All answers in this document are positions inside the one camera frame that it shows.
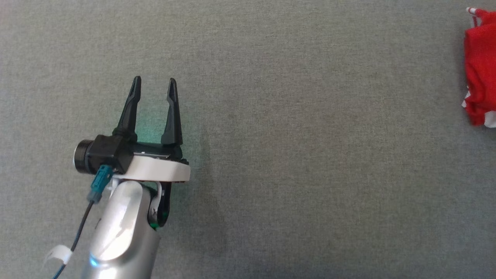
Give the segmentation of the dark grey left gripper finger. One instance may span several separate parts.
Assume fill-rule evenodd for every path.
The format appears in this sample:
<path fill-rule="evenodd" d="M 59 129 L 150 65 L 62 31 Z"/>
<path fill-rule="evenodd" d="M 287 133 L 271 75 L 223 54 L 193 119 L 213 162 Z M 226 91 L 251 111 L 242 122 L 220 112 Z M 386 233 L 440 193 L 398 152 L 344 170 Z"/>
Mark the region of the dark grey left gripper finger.
<path fill-rule="evenodd" d="M 181 116 L 179 108 L 179 98 L 177 91 L 177 82 L 170 78 L 167 92 L 167 102 L 169 109 L 164 132 L 161 136 L 162 145 L 178 146 L 183 144 L 183 135 L 181 130 Z"/>
<path fill-rule="evenodd" d="M 138 103 L 141 99 L 141 77 L 135 76 L 129 95 L 126 99 L 117 127 L 113 130 L 114 136 L 122 136 L 130 142 L 137 142 L 135 133 Z"/>

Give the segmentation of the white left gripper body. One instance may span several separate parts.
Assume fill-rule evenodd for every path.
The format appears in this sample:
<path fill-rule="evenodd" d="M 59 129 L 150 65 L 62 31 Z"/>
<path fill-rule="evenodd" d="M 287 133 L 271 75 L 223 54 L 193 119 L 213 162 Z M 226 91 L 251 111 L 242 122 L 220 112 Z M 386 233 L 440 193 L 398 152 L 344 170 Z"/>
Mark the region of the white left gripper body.
<path fill-rule="evenodd" d="M 133 159 L 126 173 L 117 179 L 182 183 L 191 178 L 191 167 L 180 145 L 136 143 Z"/>

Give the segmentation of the red Bulls 23 jersey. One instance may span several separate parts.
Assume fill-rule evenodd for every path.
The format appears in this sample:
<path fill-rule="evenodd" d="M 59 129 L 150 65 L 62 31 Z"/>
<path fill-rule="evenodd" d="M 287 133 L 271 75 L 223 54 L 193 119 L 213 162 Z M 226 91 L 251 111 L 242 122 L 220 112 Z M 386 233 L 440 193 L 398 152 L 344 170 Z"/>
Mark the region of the red Bulls 23 jersey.
<path fill-rule="evenodd" d="M 496 129 L 496 10 L 467 7 L 471 27 L 464 37 L 467 93 L 462 102 L 474 126 Z"/>

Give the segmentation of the large grey sofa seat cushion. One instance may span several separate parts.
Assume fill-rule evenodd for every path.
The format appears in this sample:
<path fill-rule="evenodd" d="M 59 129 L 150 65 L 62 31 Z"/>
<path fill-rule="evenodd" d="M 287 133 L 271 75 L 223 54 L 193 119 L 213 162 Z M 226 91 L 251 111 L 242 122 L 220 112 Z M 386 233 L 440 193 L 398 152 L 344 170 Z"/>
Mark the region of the large grey sofa seat cushion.
<path fill-rule="evenodd" d="M 52 279 L 133 78 L 191 180 L 152 279 L 496 279 L 496 130 L 463 38 L 496 0 L 0 0 L 0 279 Z"/>

